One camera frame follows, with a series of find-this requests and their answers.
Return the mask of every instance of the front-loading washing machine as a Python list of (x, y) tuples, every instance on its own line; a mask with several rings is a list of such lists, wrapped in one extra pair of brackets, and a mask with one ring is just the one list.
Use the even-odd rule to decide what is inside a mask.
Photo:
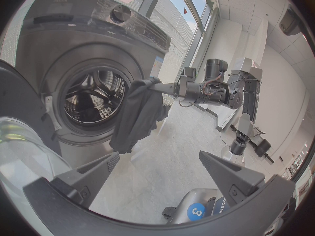
[(15, 69), (44, 103), (52, 139), (88, 146), (111, 138), (130, 84), (148, 78), (169, 45), (166, 33), (119, 2), (35, 0)]

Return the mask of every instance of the brand logo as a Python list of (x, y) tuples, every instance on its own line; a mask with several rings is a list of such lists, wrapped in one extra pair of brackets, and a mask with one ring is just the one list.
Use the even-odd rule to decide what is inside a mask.
[(187, 216), (191, 221), (199, 220), (203, 217), (206, 208), (201, 203), (194, 203), (187, 209)]
[(220, 209), (219, 213), (223, 212), (225, 201), (226, 201), (225, 197), (223, 197), (223, 201), (222, 201), (222, 205), (221, 205), (221, 209)]
[(228, 209), (230, 209), (228, 202), (226, 202), (225, 197), (221, 197), (215, 202), (215, 206), (213, 207), (212, 214), (213, 215), (219, 214), (219, 213), (222, 213)]

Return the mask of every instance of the wire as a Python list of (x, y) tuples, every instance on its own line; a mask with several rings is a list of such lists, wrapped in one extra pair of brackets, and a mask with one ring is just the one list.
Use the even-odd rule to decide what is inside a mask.
[(190, 105), (183, 106), (183, 105), (180, 103), (180, 101), (179, 101), (178, 103), (179, 103), (179, 105), (180, 105), (181, 107), (183, 107), (183, 108), (188, 108), (188, 107), (190, 107), (190, 106), (192, 106), (192, 105), (193, 105), (193, 103), (191, 103)]
[(232, 115), (234, 115), (238, 109), (236, 109), (236, 110), (224, 121), (224, 123), (223, 123), (222, 126), (224, 126), (224, 124), (226, 123), (226, 121), (227, 121)]
[(261, 80), (258, 80), (258, 79), (246, 79), (246, 78), (245, 78), (243, 75), (241, 75), (241, 74), (228, 74), (228, 76), (232, 76), (232, 75), (242, 76), (242, 79), (239, 79), (239, 80), (237, 80), (237, 81), (233, 81), (233, 82), (231, 82), (230, 84), (236, 83), (236, 82), (241, 81), (241, 80), (245, 80), (245, 82), (246, 82), (247, 80), (252, 80), (252, 81), (259, 81), (259, 82), (260, 82), (259, 86), (262, 85), (262, 81), (261, 81)]
[(203, 92), (204, 95), (212, 95), (212, 94), (214, 94), (214, 93), (216, 92), (216, 90), (215, 90), (215, 91), (213, 91), (213, 92), (211, 92), (211, 93), (205, 93), (205, 89), (206, 89), (206, 86), (207, 86), (209, 83), (214, 82), (214, 81), (218, 80), (219, 78), (221, 78), (222, 74), (223, 74), (223, 72), (220, 72), (220, 74), (218, 75), (218, 77), (216, 77), (214, 80), (207, 81), (207, 82), (204, 84), (203, 89), (202, 89), (202, 92)]

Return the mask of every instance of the black cloth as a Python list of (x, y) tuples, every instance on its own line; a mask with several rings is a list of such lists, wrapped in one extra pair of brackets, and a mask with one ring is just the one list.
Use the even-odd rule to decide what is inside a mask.
[(161, 92), (149, 90), (148, 87), (161, 83), (157, 77), (134, 81), (123, 101), (117, 116), (115, 130), (110, 141), (114, 151), (131, 152), (132, 147), (156, 129), (156, 120), (168, 116), (170, 105), (163, 104)]

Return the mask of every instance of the floor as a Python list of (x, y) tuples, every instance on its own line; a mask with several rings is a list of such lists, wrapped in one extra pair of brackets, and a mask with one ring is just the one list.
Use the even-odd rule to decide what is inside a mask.
[[(235, 133), (228, 129), (221, 137), (230, 144)], [(199, 161), (199, 151), (220, 156), (224, 146), (208, 112), (174, 102), (169, 117), (131, 154), (121, 155), (90, 210), (128, 222), (165, 224), (161, 212), (166, 206), (177, 206), (194, 188), (216, 188)], [(250, 146), (245, 166), (264, 173), (266, 180), (272, 176), (269, 164)]]

